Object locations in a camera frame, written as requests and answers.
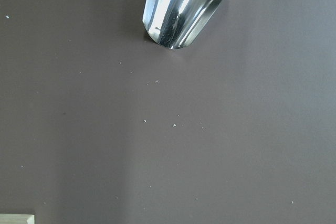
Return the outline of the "silver metal scoop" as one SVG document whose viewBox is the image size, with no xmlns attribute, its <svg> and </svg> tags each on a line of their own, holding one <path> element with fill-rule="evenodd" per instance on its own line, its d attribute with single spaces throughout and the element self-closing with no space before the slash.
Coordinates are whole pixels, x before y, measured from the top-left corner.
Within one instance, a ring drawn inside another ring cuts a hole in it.
<svg viewBox="0 0 336 224">
<path fill-rule="evenodd" d="M 160 46 L 189 46 L 222 0 L 146 0 L 143 24 L 149 37 Z"/>
</svg>

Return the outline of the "bamboo cutting board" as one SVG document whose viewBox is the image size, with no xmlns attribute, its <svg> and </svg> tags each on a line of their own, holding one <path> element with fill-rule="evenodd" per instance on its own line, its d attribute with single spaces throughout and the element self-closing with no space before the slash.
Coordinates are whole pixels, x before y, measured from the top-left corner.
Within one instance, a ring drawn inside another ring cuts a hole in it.
<svg viewBox="0 0 336 224">
<path fill-rule="evenodd" d="M 30 214 L 0 214 L 0 224 L 35 224 L 35 216 Z"/>
</svg>

